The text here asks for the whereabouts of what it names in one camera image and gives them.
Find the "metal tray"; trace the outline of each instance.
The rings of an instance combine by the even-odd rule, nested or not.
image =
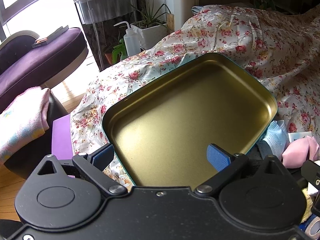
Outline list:
[[[215,143],[247,153],[277,112],[272,94],[218,53],[207,53],[114,104],[103,130],[138,186],[198,186],[217,171]]]

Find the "potted plant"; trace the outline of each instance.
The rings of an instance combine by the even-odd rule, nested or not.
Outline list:
[[[147,6],[144,7],[142,11],[132,5],[132,7],[140,12],[142,17],[142,21],[131,24],[131,27],[138,34],[140,46],[143,49],[151,49],[162,38],[167,36],[169,30],[167,23],[159,19],[159,17],[171,13],[170,9],[166,4],[162,4],[158,10],[153,13],[154,3],[155,0],[152,1],[152,7],[150,7],[150,0],[148,0]],[[169,12],[157,15],[163,6],[165,6]]]

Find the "pink cloth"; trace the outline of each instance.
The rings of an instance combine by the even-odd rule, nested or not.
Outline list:
[[[30,88],[0,114],[0,164],[49,129],[49,93],[49,88]]]
[[[282,154],[283,165],[289,169],[295,169],[302,166],[306,161],[308,152],[309,159],[316,161],[318,159],[319,144],[314,137],[306,136],[298,139],[287,147]]]

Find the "white planter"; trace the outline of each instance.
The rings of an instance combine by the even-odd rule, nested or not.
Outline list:
[[[134,32],[138,34],[140,46],[143,49],[151,49],[154,45],[161,41],[162,38],[168,35],[167,28],[161,25],[146,29],[140,29],[135,25],[131,25],[131,27],[134,30]]]

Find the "floral bedspread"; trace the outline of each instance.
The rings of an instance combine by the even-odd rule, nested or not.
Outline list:
[[[298,16],[210,5],[152,49],[100,73],[71,113],[74,154],[107,142],[101,121],[117,101],[207,52],[221,53],[256,77],[278,101],[288,132],[312,131],[320,141],[320,6]],[[132,182],[115,157],[105,173]]]

